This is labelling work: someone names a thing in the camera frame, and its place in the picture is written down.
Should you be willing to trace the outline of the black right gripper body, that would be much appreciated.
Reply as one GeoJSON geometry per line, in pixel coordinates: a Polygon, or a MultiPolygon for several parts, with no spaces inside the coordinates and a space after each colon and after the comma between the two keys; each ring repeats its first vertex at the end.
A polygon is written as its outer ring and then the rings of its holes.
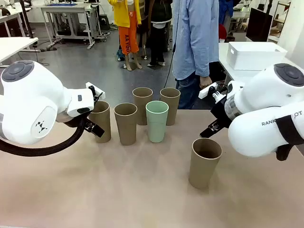
{"type": "Polygon", "coordinates": [[[214,115],[216,120],[211,123],[212,130],[221,130],[223,128],[229,128],[232,120],[228,117],[225,111],[225,103],[227,96],[222,94],[212,94],[215,100],[215,105],[211,109],[211,113],[214,115]]]}

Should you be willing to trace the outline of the person's left hand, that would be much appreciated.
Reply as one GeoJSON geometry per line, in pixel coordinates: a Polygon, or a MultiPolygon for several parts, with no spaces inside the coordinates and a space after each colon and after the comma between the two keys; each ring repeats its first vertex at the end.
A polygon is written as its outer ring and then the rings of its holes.
{"type": "Polygon", "coordinates": [[[200,76],[199,79],[200,79],[199,80],[199,86],[200,86],[201,89],[204,89],[207,86],[212,84],[212,80],[209,76],[207,76],[207,77],[200,76]]]}

